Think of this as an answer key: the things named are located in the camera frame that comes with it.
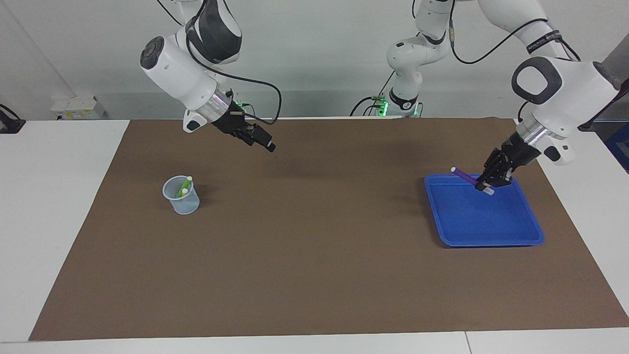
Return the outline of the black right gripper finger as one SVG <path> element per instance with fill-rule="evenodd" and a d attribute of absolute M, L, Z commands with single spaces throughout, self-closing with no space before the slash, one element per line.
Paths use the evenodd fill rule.
<path fill-rule="evenodd" d="M 253 146 L 255 143 L 269 149 L 269 134 L 265 130 L 240 130 L 238 136 L 249 146 Z"/>
<path fill-rule="evenodd" d="M 271 153 L 276 149 L 276 144 L 272 141 L 272 135 L 266 132 L 260 125 L 251 125 L 249 127 L 249 138 Z"/>

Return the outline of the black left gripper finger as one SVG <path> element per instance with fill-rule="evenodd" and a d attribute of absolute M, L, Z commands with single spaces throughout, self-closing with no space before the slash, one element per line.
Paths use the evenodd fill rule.
<path fill-rule="evenodd" d="M 512 183 L 512 160 L 496 160 L 491 166 L 491 186 L 503 187 Z"/>
<path fill-rule="evenodd" d="M 484 170 L 476 181 L 477 190 L 486 186 L 499 188 L 506 185 L 506 155 L 501 149 L 494 148 L 490 153 L 484 164 Z"/>

